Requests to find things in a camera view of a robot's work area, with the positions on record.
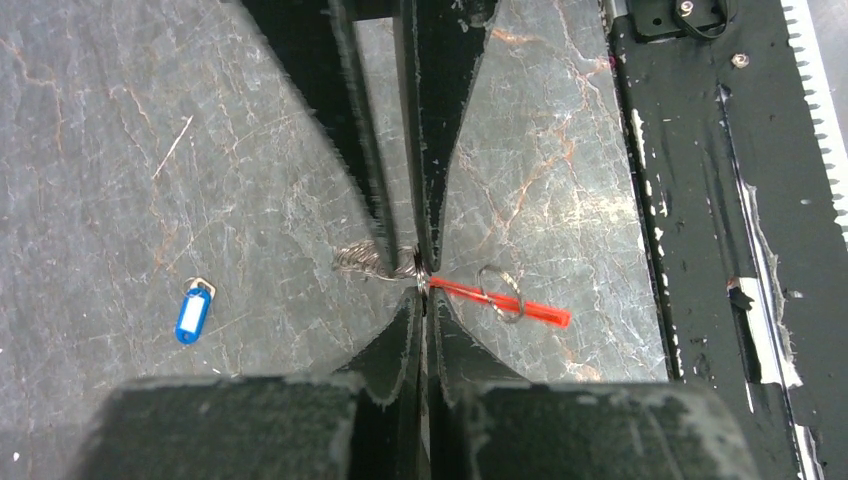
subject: perforated white strip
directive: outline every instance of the perforated white strip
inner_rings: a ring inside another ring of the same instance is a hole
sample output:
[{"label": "perforated white strip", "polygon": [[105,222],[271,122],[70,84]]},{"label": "perforated white strip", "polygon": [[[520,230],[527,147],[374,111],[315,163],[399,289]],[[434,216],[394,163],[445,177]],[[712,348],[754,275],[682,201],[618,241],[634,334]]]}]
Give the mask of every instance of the perforated white strip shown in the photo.
[{"label": "perforated white strip", "polygon": [[789,30],[789,45],[795,50],[805,100],[810,105],[816,138],[830,179],[830,191],[838,214],[836,223],[842,227],[842,238],[848,245],[848,155],[833,108],[813,19],[806,0],[781,0],[780,3]]}]

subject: bolt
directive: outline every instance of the bolt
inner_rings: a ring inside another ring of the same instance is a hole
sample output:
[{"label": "bolt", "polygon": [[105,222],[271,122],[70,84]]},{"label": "bolt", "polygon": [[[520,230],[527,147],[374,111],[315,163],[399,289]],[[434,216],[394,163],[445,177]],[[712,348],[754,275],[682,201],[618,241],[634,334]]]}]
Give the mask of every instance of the bolt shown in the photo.
[{"label": "bolt", "polygon": [[730,63],[732,63],[736,68],[745,68],[749,63],[751,63],[751,59],[744,53],[737,53],[730,59]]},{"label": "bolt", "polygon": [[680,16],[688,17],[692,14],[692,9],[695,8],[695,4],[686,0],[685,2],[680,4]]}]

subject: gray marble tabletop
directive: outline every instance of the gray marble tabletop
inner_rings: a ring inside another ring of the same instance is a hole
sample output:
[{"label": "gray marble tabletop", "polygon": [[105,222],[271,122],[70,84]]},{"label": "gray marble tabletop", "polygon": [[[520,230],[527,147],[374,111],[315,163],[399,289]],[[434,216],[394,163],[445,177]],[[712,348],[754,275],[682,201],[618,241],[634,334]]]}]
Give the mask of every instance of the gray marble tabletop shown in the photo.
[{"label": "gray marble tabletop", "polygon": [[[357,27],[401,240],[414,241],[389,21]],[[402,285],[331,268],[354,194],[238,9],[12,0],[0,13],[0,478],[60,476],[139,376],[328,371]],[[665,378],[594,0],[503,0],[450,178],[440,274],[486,263],[565,330],[458,301],[532,380]],[[218,289],[174,338],[183,282]]]}]

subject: orange straw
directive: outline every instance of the orange straw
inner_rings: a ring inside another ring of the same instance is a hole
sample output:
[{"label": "orange straw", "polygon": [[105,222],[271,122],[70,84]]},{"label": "orange straw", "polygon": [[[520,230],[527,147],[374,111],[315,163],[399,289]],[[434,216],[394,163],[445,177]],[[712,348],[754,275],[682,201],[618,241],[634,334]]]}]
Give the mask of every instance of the orange straw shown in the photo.
[{"label": "orange straw", "polygon": [[[521,313],[521,306],[517,298],[508,297],[499,293],[487,292],[484,295],[480,288],[451,282],[439,277],[431,277],[430,286],[433,288],[442,288],[451,295],[467,298],[486,305],[489,304],[491,299],[495,305],[504,311]],[[568,323],[571,322],[571,313],[568,310],[562,310],[533,302],[524,302],[524,315],[561,328],[567,327]]]}]

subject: key tag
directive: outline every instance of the key tag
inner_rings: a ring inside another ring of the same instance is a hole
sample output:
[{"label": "key tag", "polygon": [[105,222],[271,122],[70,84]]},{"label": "key tag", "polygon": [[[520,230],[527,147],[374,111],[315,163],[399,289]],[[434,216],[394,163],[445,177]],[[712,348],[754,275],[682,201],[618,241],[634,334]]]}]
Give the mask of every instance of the key tag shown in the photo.
[{"label": "key tag", "polygon": [[177,319],[175,330],[177,340],[190,345],[200,338],[200,331],[203,329],[203,322],[206,321],[206,313],[209,311],[213,298],[215,298],[215,287],[212,284],[200,277],[191,279]]}]

